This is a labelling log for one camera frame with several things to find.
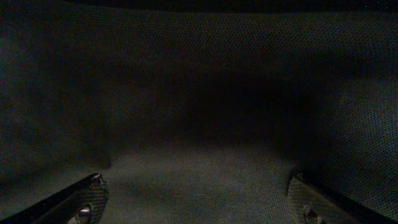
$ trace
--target gray fabric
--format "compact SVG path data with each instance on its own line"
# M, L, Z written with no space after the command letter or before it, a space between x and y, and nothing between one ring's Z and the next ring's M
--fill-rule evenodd
M293 223L305 166L398 220L396 14L0 8L0 219L101 172L103 223Z

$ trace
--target dark mesh wall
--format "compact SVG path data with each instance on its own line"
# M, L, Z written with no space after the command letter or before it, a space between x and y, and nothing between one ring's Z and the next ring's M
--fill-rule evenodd
M2 1L0 219L101 172L103 223L293 223L300 166L398 220L397 14L322 7Z

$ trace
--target textured fabric surface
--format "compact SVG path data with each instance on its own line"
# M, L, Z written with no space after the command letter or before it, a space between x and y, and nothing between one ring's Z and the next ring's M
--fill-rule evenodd
M398 220L397 14L0 9L1 219L101 172L103 223L293 223L304 166Z

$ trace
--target perforated mesh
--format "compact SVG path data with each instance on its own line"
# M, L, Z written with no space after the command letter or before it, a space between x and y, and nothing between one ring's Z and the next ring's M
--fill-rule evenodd
M300 165L398 220L396 14L1 9L0 218L102 172L104 223L293 223Z

